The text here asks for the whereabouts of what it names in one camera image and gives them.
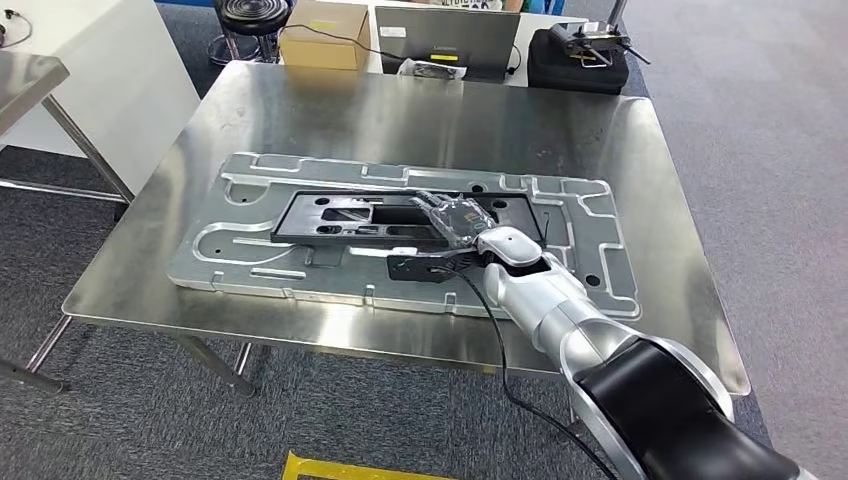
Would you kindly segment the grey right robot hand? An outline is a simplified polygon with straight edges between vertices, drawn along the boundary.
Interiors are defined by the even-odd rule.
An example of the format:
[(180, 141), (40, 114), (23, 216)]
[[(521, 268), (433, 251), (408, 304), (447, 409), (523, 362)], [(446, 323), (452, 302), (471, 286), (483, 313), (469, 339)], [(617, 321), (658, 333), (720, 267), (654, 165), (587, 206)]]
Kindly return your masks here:
[(417, 191), (410, 199), (453, 249), (470, 247), (477, 237), (497, 227), (494, 218), (472, 198)]

